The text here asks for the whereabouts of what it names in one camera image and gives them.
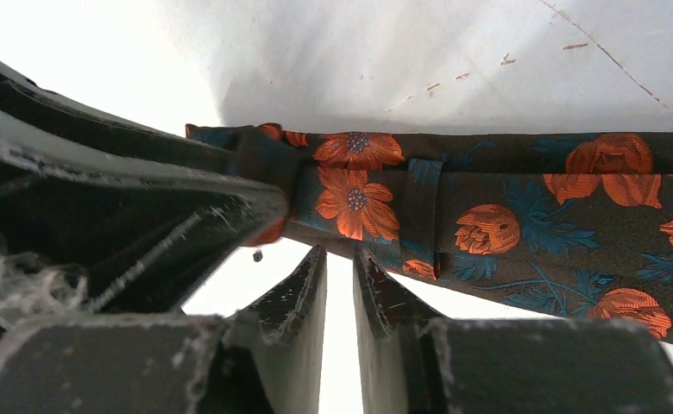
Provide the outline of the black orange-flower tie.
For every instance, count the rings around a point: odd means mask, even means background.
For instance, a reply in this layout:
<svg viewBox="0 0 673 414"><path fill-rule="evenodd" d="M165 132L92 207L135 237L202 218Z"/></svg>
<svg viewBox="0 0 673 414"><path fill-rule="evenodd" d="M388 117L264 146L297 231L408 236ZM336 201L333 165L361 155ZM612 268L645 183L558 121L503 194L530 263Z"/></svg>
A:
<svg viewBox="0 0 673 414"><path fill-rule="evenodd" d="M622 318L673 344L673 133L303 133L189 124L229 174L282 188L288 238L557 317Z"/></svg>

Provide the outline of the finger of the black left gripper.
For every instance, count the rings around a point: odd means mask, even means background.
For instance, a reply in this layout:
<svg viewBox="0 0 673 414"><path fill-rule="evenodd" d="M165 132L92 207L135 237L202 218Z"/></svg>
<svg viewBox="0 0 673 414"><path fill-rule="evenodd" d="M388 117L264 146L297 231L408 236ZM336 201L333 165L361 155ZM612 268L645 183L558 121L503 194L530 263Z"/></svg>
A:
<svg viewBox="0 0 673 414"><path fill-rule="evenodd" d="M152 129L42 89L1 61L0 110L50 134L109 154L213 173L233 172L230 151Z"/></svg>

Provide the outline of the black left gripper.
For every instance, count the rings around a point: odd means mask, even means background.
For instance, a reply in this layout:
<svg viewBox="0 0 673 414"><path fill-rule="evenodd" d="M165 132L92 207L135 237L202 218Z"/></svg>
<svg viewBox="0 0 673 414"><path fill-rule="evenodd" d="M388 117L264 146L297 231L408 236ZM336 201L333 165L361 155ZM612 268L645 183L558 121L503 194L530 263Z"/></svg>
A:
<svg viewBox="0 0 673 414"><path fill-rule="evenodd" d="M0 110L0 339L29 317L175 310L285 211L275 185L109 154Z"/></svg>

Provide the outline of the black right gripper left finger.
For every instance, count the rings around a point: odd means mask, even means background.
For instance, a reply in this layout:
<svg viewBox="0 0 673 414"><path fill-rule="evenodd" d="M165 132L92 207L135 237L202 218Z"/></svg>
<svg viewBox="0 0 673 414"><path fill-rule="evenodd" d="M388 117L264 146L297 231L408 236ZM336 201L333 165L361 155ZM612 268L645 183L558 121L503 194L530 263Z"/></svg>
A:
<svg viewBox="0 0 673 414"><path fill-rule="evenodd" d="M315 413L326 253L230 317L35 317L0 341L0 413Z"/></svg>

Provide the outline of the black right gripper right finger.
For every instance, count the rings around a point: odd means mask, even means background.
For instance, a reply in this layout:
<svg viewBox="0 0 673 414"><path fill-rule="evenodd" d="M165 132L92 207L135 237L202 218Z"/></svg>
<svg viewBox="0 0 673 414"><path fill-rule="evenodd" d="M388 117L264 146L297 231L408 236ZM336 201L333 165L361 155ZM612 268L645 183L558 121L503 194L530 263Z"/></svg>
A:
<svg viewBox="0 0 673 414"><path fill-rule="evenodd" d="M354 252L367 413L673 413L673 365L637 323L453 319Z"/></svg>

